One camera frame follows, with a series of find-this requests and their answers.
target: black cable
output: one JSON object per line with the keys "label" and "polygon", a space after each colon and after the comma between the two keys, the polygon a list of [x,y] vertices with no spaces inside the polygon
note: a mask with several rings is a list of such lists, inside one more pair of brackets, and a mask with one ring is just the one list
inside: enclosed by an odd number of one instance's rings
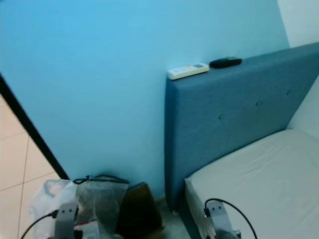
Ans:
{"label": "black cable", "polygon": [[243,214],[235,205],[232,205],[231,203],[229,203],[229,202],[227,202],[227,201],[225,201],[225,200],[222,200],[222,199],[219,199],[219,198],[210,198],[210,199],[207,199],[206,202],[205,202],[205,209],[204,209],[205,214],[206,214],[206,212],[207,212],[207,210],[208,210],[208,208],[207,208],[207,203],[210,202],[210,201],[219,201],[219,202],[221,202],[221,203],[225,203],[225,204],[227,204],[227,205],[230,205],[232,208],[236,209],[236,210],[243,216],[243,218],[246,220],[246,222],[247,222],[248,225],[250,226],[250,229],[251,229],[251,231],[253,232],[255,239],[258,239],[258,238],[257,238],[257,235],[256,235],[256,232],[255,232],[255,230],[254,230],[254,228],[253,228],[253,225],[251,225],[250,221],[249,221],[248,218],[245,216],[245,214]]}
{"label": "black cable", "polygon": [[42,219],[47,218],[47,217],[53,217],[56,218],[57,214],[58,214],[59,210],[55,210],[52,213],[48,213],[47,215],[44,215],[43,217],[40,217],[39,219],[35,220],[23,233],[23,235],[21,236],[21,239],[23,239],[25,237],[25,235],[27,234],[27,232],[38,222],[40,222]]}

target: clear plastic bag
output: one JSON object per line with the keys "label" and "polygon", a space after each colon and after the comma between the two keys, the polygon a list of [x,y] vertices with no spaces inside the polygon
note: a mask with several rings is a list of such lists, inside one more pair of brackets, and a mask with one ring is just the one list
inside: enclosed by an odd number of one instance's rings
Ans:
{"label": "clear plastic bag", "polygon": [[[113,238],[122,200],[128,181],[108,175],[87,176],[85,179],[48,180],[29,204],[33,221],[60,208],[64,203],[76,202],[79,207],[76,224],[98,221],[100,238]],[[33,228],[34,239],[54,236],[55,220],[46,218]]]}

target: black door frame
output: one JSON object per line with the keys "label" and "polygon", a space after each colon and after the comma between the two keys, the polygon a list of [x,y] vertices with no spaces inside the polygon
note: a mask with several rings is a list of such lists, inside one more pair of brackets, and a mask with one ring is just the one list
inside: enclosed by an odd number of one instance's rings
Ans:
{"label": "black door frame", "polygon": [[59,162],[56,160],[55,156],[49,149],[49,147],[44,142],[43,138],[37,131],[37,129],[34,127],[33,123],[23,110],[22,106],[12,93],[11,89],[5,82],[4,78],[2,77],[0,73],[0,94],[8,104],[8,106],[11,108],[13,113],[16,115],[24,129],[28,132],[30,137],[33,139],[34,143],[38,146],[40,151],[43,153],[44,157],[47,159],[47,161],[51,164],[52,168],[55,170],[55,172],[59,175],[62,179],[69,179],[68,175],[65,173]]}

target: bed frame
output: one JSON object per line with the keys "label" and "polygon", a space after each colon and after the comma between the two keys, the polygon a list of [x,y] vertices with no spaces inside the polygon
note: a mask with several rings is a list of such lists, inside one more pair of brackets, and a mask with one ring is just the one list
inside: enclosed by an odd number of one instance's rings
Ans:
{"label": "bed frame", "polygon": [[319,74],[319,43],[245,59],[241,65],[167,80],[165,193],[193,239],[184,178],[284,130]]}

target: white bed sheet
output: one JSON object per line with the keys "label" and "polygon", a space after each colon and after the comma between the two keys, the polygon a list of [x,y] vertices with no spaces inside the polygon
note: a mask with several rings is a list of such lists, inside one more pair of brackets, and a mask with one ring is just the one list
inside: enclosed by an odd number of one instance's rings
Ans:
{"label": "white bed sheet", "polygon": [[[237,206],[259,239],[319,238],[319,141],[289,129],[261,139],[205,166],[185,180],[186,200],[201,237],[214,238],[204,202],[220,198]],[[253,234],[225,206],[242,239]]]}

